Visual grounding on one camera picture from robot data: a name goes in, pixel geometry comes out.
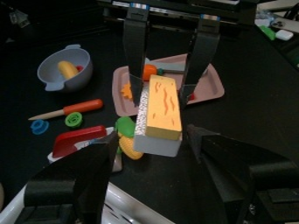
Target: toy vegetable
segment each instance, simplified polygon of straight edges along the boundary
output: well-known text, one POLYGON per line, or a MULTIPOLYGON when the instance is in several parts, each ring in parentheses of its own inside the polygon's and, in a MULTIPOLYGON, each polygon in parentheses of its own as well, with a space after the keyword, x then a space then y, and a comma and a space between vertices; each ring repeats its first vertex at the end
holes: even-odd
POLYGON ((138 160, 144 153, 135 151, 135 129, 136 124, 128 116, 122 116, 116 120, 116 131, 119 136, 119 147, 130 158, 138 160))

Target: toy knife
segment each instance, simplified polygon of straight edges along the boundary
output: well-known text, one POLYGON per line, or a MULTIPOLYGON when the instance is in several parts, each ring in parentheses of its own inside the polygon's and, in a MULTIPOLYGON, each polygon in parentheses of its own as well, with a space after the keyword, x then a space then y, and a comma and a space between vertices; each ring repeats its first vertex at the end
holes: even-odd
POLYGON ((68 114, 71 114, 72 112, 87 112, 91 111, 93 109, 100 109, 103 107, 103 101, 100 99, 92 100, 92 101, 84 101, 81 103, 69 105, 67 107, 64 107, 60 110, 52 111, 49 113, 37 115, 31 117, 28 120, 39 120, 39 119, 49 119, 53 118, 56 116, 67 116, 68 114))

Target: orange toy food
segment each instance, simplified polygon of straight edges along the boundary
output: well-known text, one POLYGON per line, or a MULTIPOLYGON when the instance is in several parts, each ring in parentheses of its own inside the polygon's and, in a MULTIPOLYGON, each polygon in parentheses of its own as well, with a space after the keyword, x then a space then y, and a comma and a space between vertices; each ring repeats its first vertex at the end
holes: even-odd
POLYGON ((122 95, 130 100, 134 100, 132 92, 131 92, 131 83, 128 82, 122 88, 122 95))
POLYGON ((156 74, 156 66, 146 64, 144 65, 143 81, 150 81, 150 77, 152 74, 156 74))

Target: knife handle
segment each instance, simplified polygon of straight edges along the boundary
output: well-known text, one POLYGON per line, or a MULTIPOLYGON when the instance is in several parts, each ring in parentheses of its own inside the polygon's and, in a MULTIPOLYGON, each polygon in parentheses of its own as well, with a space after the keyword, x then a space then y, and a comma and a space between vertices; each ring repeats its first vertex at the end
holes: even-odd
POLYGON ((87 112, 103 107, 103 101, 100 99, 92 101, 84 101, 63 108, 64 115, 67 116, 72 112, 87 112))

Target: toy food in bowl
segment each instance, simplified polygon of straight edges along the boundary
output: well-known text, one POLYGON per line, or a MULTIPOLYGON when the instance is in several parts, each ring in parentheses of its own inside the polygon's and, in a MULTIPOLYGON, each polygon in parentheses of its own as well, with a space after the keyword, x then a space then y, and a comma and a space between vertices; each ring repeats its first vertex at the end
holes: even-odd
POLYGON ((68 45, 43 61, 37 69, 37 77, 49 92, 68 93, 80 90, 87 86, 91 76, 89 53, 80 45, 68 45))

